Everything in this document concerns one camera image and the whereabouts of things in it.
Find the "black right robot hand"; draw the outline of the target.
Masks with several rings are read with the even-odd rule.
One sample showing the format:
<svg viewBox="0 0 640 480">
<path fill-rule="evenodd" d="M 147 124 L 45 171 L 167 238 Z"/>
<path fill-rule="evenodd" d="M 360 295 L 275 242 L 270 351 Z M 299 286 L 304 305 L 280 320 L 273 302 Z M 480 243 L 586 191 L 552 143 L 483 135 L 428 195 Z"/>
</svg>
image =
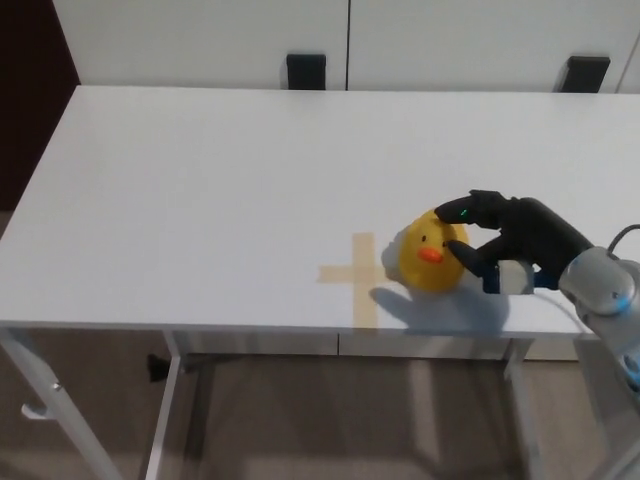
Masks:
<svg viewBox="0 0 640 480">
<path fill-rule="evenodd" d="M 472 190 L 465 197 L 435 208 L 437 218 L 449 225 L 475 224 L 497 230 L 499 235 L 479 248 L 458 240 L 448 240 L 446 248 L 483 283 L 483 291 L 502 291 L 499 263 L 522 261 L 539 267 L 533 285 L 556 290 L 561 274 L 593 244 L 566 220 L 529 197 L 506 198 L 497 191 Z"/>
</svg>

